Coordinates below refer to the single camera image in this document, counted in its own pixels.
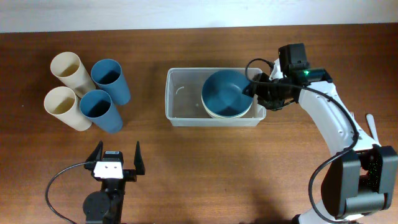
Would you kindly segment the blue bowl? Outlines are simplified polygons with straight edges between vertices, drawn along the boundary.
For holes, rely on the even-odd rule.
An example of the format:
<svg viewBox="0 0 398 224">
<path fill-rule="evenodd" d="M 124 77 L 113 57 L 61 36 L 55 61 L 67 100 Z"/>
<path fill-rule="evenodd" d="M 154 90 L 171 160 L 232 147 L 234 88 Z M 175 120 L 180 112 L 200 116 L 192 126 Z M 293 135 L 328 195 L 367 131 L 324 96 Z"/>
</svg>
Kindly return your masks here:
<svg viewBox="0 0 398 224">
<path fill-rule="evenodd" d="M 203 104 L 210 112 L 225 118 L 244 114 L 253 103 L 253 98 L 243 93 L 249 84 L 249 80 L 240 72 L 217 71 L 203 84 Z"/>
</svg>

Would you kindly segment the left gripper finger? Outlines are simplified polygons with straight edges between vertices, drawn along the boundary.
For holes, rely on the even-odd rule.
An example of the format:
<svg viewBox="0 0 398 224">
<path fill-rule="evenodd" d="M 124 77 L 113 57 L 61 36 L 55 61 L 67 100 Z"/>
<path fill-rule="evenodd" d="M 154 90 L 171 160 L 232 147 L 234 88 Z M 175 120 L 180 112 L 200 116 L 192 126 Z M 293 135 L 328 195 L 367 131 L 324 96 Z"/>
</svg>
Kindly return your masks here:
<svg viewBox="0 0 398 224">
<path fill-rule="evenodd" d="M 141 147 L 139 141 L 136 142 L 136 150 L 134 155 L 134 166 L 137 175 L 145 175 L 146 168 L 141 154 Z"/>
<path fill-rule="evenodd" d="M 94 151 L 88 156 L 86 162 L 100 161 L 103 153 L 103 141 L 100 141 Z"/>
</svg>

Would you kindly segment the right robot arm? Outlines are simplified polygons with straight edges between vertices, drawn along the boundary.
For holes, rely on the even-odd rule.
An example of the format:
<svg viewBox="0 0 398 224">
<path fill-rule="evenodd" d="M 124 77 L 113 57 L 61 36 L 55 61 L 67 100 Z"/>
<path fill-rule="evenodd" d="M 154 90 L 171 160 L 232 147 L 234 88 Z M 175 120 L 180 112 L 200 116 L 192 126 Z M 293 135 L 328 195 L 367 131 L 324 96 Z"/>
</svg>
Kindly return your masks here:
<svg viewBox="0 0 398 224">
<path fill-rule="evenodd" d="M 268 110 L 298 103 L 313 119 L 331 157 L 313 172 L 308 183 L 312 205 L 292 223 L 355 223 L 387 210 L 392 204 L 397 153 L 368 136 L 340 99 L 324 68 L 311 68 L 303 43 L 279 48 L 279 61 L 267 62 L 281 76 L 259 73 L 243 94 L 258 97 Z"/>
</svg>

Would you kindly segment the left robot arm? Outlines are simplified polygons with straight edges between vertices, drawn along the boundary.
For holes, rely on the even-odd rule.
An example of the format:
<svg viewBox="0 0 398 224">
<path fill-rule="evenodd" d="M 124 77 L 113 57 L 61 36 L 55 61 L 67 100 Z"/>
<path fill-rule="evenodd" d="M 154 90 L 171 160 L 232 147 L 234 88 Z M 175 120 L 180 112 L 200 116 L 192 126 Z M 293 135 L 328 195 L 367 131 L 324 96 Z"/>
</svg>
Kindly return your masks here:
<svg viewBox="0 0 398 224">
<path fill-rule="evenodd" d="M 86 159 L 84 168 L 101 182 L 99 191 L 89 194 L 83 202 L 86 223 L 121 223 L 125 186 L 136 182 L 138 175 L 145 175 L 146 168 L 141 155 L 140 144 L 136 143 L 134 169 L 124 169 L 121 151 L 103 151 L 100 141 Z"/>
</svg>

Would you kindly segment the blue cup back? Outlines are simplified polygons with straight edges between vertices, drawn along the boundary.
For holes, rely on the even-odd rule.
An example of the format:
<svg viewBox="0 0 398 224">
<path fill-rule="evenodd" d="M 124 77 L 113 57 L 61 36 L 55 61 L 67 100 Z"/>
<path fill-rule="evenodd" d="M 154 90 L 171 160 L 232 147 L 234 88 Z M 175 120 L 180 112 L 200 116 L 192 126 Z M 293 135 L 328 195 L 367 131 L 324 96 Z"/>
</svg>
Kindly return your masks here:
<svg viewBox="0 0 398 224">
<path fill-rule="evenodd" d="M 91 69 L 91 79 L 106 91 L 117 105 L 125 105 L 131 99 L 131 93 L 121 65 L 110 58 L 96 62 Z"/>
</svg>

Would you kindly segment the cream bowl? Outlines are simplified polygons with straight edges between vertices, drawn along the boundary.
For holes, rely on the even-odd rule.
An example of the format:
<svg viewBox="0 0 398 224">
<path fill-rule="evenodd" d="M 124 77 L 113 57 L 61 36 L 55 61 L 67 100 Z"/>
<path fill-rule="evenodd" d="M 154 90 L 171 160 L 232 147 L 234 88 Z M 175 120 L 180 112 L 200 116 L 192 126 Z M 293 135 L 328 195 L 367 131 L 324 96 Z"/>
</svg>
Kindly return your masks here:
<svg viewBox="0 0 398 224">
<path fill-rule="evenodd" d="M 240 113 L 240 114 L 237 114 L 237 115 L 234 115 L 234 116 L 222 116 L 222 115 L 219 115 L 219 114 L 216 114 L 216 113 L 214 113 L 214 112 L 212 112 L 212 111 L 210 111 L 210 110 L 208 110 L 208 109 L 206 109 L 205 110 L 207 113 L 208 113 L 208 115 L 210 116 L 210 117 L 212 117 L 212 118 L 221 118 L 221 119 L 235 119 L 235 118 L 241 118 L 241 117 L 243 117 L 248 111 L 249 111 L 249 109 L 247 109 L 246 111 L 243 111 L 242 113 Z"/>
<path fill-rule="evenodd" d="M 204 107 L 204 109 L 208 109 L 207 107 L 206 107 L 206 105 L 205 105 L 205 102 L 203 101 L 203 99 L 201 99 L 201 102 L 202 102 L 202 104 L 203 104 L 203 107 Z"/>
</svg>

